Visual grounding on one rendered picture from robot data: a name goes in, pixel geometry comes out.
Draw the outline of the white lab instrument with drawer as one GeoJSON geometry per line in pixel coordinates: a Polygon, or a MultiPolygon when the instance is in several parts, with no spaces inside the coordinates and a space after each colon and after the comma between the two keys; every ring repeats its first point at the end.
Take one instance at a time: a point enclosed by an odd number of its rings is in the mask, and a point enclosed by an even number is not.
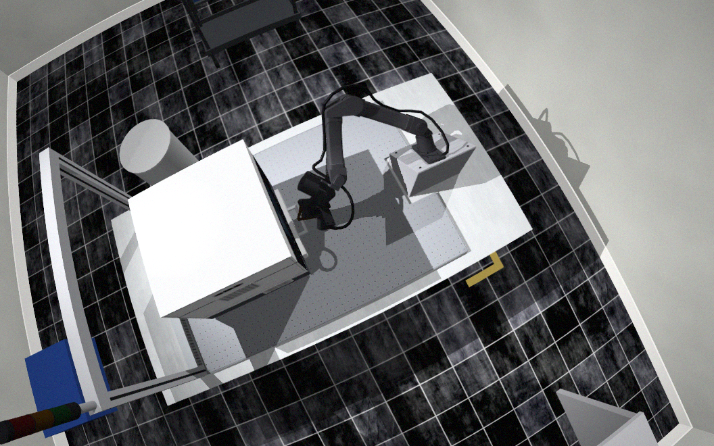
{"type": "Polygon", "coordinates": [[[128,199],[161,318],[214,319],[310,274],[309,230],[263,173],[240,140],[128,199]]]}

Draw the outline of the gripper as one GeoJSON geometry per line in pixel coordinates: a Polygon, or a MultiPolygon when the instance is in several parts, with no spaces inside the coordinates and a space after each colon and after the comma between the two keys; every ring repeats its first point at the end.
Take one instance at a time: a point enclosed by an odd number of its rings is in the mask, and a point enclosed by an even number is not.
{"type": "MultiPolygon", "coordinates": [[[[315,199],[315,197],[311,197],[311,198],[309,198],[309,199],[298,199],[298,201],[297,201],[298,204],[299,204],[299,213],[298,213],[298,215],[297,215],[297,220],[298,220],[298,221],[301,221],[301,220],[309,220],[309,219],[316,219],[316,218],[317,218],[317,215],[309,215],[309,212],[308,212],[308,210],[307,210],[307,208],[306,208],[306,206],[307,206],[313,199],[315,199]],[[302,216],[302,218],[301,218],[300,216],[302,216]]],[[[316,199],[315,199],[315,201],[316,201],[318,204],[320,204],[316,199]]],[[[320,204],[320,205],[321,205],[321,206],[325,206],[325,205],[322,205],[322,204],[320,204]]]]}

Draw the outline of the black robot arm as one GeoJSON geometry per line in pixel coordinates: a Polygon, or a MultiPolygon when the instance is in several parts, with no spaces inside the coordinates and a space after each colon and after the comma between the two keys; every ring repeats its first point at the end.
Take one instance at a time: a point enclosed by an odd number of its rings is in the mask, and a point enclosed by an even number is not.
{"type": "Polygon", "coordinates": [[[366,117],[377,122],[400,128],[410,134],[415,134],[416,145],[412,146],[418,155],[428,164],[446,158],[445,153],[438,150],[433,142],[433,132],[427,123],[419,117],[403,114],[388,107],[373,104],[352,95],[342,95],[326,104],[325,108],[325,141],[326,141],[326,176],[329,180],[307,171],[299,180],[297,186],[301,191],[315,199],[307,206],[309,215],[317,215],[317,229],[324,231],[336,225],[330,212],[330,200],[335,191],[347,181],[347,168],[343,158],[342,116],[366,117]],[[340,101],[341,100],[341,101],[340,101]],[[364,104],[364,107],[363,107],[364,104]],[[331,118],[329,118],[331,117],[331,118]],[[421,135],[421,137],[420,137],[421,135]]]}

